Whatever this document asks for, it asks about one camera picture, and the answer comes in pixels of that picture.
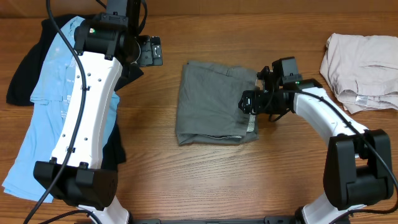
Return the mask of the grey shorts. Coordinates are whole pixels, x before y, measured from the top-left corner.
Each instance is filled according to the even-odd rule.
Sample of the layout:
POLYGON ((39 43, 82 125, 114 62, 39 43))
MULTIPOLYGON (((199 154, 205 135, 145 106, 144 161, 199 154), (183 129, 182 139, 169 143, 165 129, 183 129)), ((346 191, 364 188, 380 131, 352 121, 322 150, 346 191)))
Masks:
POLYGON ((256 89, 256 71, 190 60, 183 66, 175 132, 179 145, 242 144, 259 139, 257 118, 238 103, 256 89))

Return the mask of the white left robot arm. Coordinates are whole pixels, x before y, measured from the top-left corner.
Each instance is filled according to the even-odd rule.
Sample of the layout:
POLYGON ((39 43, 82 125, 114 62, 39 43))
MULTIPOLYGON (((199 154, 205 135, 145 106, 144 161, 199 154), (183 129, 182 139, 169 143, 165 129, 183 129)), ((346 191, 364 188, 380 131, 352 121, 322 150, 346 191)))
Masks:
POLYGON ((125 68, 161 66, 157 36, 143 35, 145 0, 108 1, 105 11, 83 21, 67 47, 76 62, 67 117, 47 162, 34 178, 45 195, 64 201, 93 223, 132 223, 116 197, 118 174, 102 168, 102 139, 113 91, 125 68))

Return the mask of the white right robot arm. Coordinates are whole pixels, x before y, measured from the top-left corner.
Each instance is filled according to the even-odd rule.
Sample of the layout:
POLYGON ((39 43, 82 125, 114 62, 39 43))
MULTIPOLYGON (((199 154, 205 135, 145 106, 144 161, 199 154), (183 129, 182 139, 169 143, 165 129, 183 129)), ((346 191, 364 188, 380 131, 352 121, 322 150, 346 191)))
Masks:
POLYGON ((244 91, 239 109, 268 114, 275 122, 288 112, 306 120, 328 146, 323 194, 291 216, 268 216, 264 223, 349 223, 356 213, 390 214, 372 205, 397 192, 392 172, 391 141, 381 130, 370 130, 343 112, 315 79, 303 79, 296 59, 286 57, 258 74, 261 90, 244 91))

